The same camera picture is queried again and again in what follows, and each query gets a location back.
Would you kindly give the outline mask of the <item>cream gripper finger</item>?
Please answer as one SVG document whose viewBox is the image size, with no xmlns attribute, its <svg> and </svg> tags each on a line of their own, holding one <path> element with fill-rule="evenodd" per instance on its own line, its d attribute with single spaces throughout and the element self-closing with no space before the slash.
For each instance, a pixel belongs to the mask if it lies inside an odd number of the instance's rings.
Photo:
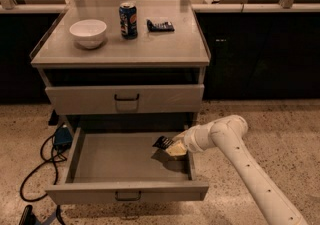
<svg viewBox="0 0 320 225">
<path fill-rule="evenodd" d="M 185 132 L 182 132 L 172 138 L 173 143 L 165 150 L 172 157 L 184 156 L 187 154 L 187 148 L 184 144 Z"/>
</svg>

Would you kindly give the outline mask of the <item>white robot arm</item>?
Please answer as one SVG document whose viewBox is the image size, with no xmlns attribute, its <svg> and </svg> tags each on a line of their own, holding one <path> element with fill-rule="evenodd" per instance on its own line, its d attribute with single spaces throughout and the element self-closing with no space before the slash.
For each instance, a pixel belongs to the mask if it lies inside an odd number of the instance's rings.
<svg viewBox="0 0 320 225">
<path fill-rule="evenodd" d="M 165 151 L 170 156 L 182 156 L 217 147 L 234 166 L 269 225 L 308 225 L 248 151 L 243 141 L 247 131 L 244 118 L 230 115 L 174 136 Z"/>
</svg>

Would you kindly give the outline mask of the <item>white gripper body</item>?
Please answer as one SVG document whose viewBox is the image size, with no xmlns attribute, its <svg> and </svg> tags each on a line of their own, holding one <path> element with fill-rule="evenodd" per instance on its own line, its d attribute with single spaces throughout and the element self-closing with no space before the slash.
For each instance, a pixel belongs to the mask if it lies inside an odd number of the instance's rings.
<svg viewBox="0 0 320 225">
<path fill-rule="evenodd" d="M 197 125 L 185 131 L 183 144 L 188 151 L 203 152 L 208 148 L 208 130 Z"/>
</svg>

